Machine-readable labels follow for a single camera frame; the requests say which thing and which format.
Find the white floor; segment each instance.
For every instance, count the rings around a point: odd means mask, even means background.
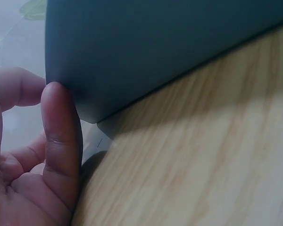
[[[0,67],[23,67],[45,77],[44,20],[27,20],[25,13],[35,12],[45,0],[0,0]],[[97,128],[82,122],[82,126],[94,130],[84,159],[107,149],[110,140]],[[20,147],[30,142],[42,129],[40,106],[15,107],[3,114],[2,150]]]

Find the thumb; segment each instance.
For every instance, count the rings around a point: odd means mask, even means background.
[[[69,91],[57,82],[44,89],[41,109],[47,139],[43,180],[73,210],[83,150],[80,120]]]

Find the floor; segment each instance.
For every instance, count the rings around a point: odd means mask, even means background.
[[[45,10],[46,0],[0,0],[0,67],[19,66],[45,77]],[[96,125],[81,123],[87,133],[87,159],[106,149],[110,140]],[[30,142],[42,129],[40,106],[15,107],[4,112],[3,128],[2,151]]]

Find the wood grain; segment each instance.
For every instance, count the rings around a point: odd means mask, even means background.
[[[283,226],[283,26],[103,125],[73,225]]]

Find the hand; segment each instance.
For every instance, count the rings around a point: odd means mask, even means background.
[[[2,112],[39,102],[44,132],[0,153],[0,225],[67,225],[74,211],[82,134],[70,94],[24,69],[0,70],[0,145]]]

